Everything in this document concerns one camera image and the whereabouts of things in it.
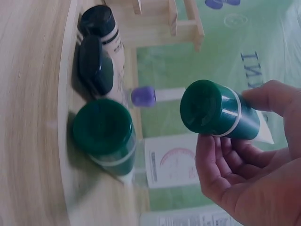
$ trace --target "bottle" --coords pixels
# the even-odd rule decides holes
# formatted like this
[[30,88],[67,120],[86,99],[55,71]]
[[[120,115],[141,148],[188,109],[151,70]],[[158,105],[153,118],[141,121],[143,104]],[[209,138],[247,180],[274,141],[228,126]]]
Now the bottle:
[[76,115],[73,137],[78,147],[125,184],[132,183],[136,135],[127,109],[110,99],[89,102]]
[[88,9],[81,17],[80,29],[84,36],[94,34],[101,38],[103,49],[112,57],[123,78],[125,74],[124,46],[112,10],[105,5]]
[[157,102],[180,100],[185,88],[156,89],[152,86],[138,87],[131,92],[131,102],[136,107],[154,107]]
[[96,35],[86,36],[80,45],[79,77],[94,98],[107,97],[127,107],[123,80]]
[[186,89],[180,114],[184,125],[195,133],[274,144],[262,112],[212,81],[198,80]]

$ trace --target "white stripe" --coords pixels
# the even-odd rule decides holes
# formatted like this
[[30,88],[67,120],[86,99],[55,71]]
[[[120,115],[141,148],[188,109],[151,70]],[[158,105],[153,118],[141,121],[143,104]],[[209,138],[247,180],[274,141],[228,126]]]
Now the white stripe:
[[89,155],[89,156],[97,164],[104,166],[104,167],[111,167],[111,166],[118,166],[118,165],[124,163],[126,160],[128,160],[132,156],[132,154],[135,152],[135,150],[136,150],[136,143],[135,143],[133,149],[126,156],[124,156],[122,159],[119,159],[117,161],[99,161],[92,155]]
[[236,126],[238,125],[239,121],[240,121],[240,118],[241,118],[241,102],[240,102],[240,99],[237,95],[236,92],[234,92],[232,89],[228,88],[235,96],[235,99],[236,99],[236,102],[237,102],[237,105],[238,105],[238,116],[236,117],[235,119],[235,122],[234,124],[232,125],[232,127],[225,133],[223,134],[220,134],[220,135],[214,135],[215,137],[225,137],[226,135],[229,135],[231,132],[233,132],[233,130],[236,128]]

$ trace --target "green tube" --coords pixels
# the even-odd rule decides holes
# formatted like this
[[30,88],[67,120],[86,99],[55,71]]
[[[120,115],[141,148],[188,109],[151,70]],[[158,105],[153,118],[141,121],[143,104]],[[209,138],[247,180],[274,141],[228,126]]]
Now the green tube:
[[240,94],[212,81],[198,80],[186,89],[180,114],[184,125],[195,133],[260,140],[265,139],[262,133],[268,132],[264,136],[272,140],[261,112],[251,108]]
[[124,106],[110,99],[89,102],[74,119],[73,136],[94,162],[121,181],[131,182],[136,135]]

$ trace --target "white tube end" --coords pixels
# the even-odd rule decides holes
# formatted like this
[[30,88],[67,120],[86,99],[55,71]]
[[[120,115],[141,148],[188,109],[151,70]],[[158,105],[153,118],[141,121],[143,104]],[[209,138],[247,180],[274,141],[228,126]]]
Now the white tube end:
[[117,176],[117,179],[121,181],[123,184],[127,186],[131,186],[133,184],[133,175],[135,168],[133,168],[128,174],[124,176]]
[[258,114],[258,118],[260,121],[260,129],[259,129],[258,135],[257,135],[257,137],[255,137],[254,141],[264,142],[264,143],[273,145],[274,140],[273,140],[271,131],[263,117],[262,112],[260,112],[260,111],[256,111],[256,112]]
[[156,101],[172,101],[181,100],[186,88],[174,88],[174,89],[159,89],[155,90]]

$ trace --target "printed paper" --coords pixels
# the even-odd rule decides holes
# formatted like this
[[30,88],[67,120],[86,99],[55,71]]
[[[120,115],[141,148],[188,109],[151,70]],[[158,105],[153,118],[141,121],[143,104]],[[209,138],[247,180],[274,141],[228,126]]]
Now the printed paper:
[[196,134],[145,139],[145,167],[149,188],[198,184],[196,145]]

